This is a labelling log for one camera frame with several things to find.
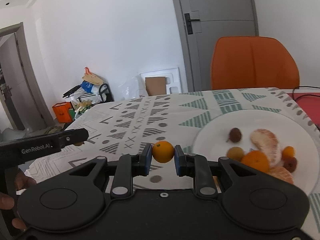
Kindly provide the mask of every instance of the yellow fruit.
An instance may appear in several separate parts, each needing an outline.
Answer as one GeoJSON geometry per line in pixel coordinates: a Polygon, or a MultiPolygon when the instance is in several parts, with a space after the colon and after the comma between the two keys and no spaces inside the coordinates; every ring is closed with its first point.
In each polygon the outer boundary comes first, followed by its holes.
{"type": "Polygon", "coordinates": [[[296,155],[296,150],[292,146],[287,146],[282,151],[282,159],[288,157],[294,157],[296,155]]]}
{"type": "Polygon", "coordinates": [[[241,163],[265,173],[269,170],[268,158],[260,151],[249,152],[242,158],[241,163]]]}
{"type": "Polygon", "coordinates": [[[243,156],[244,156],[244,151],[240,147],[232,147],[227,152],[227,157],[238,162],[241,161],[243,156]]]}
{"type": "Polygon", "coordinates": [[[159,141],[152,147],[152,156],[159,163],[167,163],[174,156],[174,147],[167,141],[159,141]]]}

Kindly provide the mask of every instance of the door handle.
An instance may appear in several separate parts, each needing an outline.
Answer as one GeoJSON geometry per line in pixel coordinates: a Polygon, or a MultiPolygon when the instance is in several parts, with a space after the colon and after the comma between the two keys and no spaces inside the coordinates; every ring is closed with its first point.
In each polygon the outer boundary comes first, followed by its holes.
{"type": "Polygon", "coordinates": [[[189,13],[185,13],[184,17],[186,19],[186,25],[187,25],[187,31],[188,34],[193,34],[193,29],[192,29],[192,22],[200,22],[200,19],[190,19],[190,14],[189,13]]]}

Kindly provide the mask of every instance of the chair backrest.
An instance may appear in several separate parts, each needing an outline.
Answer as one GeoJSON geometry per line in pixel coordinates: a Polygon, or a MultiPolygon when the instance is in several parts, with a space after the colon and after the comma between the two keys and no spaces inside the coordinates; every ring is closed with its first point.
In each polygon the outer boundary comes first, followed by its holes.
{"type": "Polygon", "coordinates": [[[299,70],[287,49],[266,37],[223,37],[215,46],[211,86],[217,89],[277,87],[300,84],[299,70]]]}

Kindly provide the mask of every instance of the human hand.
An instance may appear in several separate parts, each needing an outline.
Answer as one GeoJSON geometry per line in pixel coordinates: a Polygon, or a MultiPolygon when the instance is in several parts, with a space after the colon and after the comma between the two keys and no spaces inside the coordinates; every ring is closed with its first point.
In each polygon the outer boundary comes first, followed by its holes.
{"type": "MultiPolygon", "coordinates": [[[[36,181],[33,178],[30,178],[26,176],[22,170],[19,170],[15,180],[15,186],[16,190],[21,190],[24,188],[31,187],[33,185],[36,185],[36,181]]],[[[0,192],[0,209],[12,209],[14,207],[14,199],[2,192],[0,192]]],[[[20,230],[25,230],[27,229],[26,225],[20,218],[14,218],[12,220],[12,225],[20,230]]]]}

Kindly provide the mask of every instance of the gray door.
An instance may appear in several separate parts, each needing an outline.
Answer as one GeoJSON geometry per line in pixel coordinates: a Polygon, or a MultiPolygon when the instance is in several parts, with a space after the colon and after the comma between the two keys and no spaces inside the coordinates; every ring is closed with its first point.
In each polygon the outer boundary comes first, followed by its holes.
{"type": "Polygon", "coordinates": [[[28,128],[29,132],[46,128],[47,125],[29,90],[20,63],[20,56],[14,34],[0,46],[0,63],[3,77],[8,88],[8,93],[5,95],[5,102],[17,128],[19,130],[28,128]]]}
{"type": "Polygon", "coordinates": [[[210,65],[217,40],[256,35],[252,0],[180,0],[180,5],[188,43],[184,54],[189,54],[191,64],[187,75],[192,77],[187,78],[195,91],[210,90],[210,65]]]}

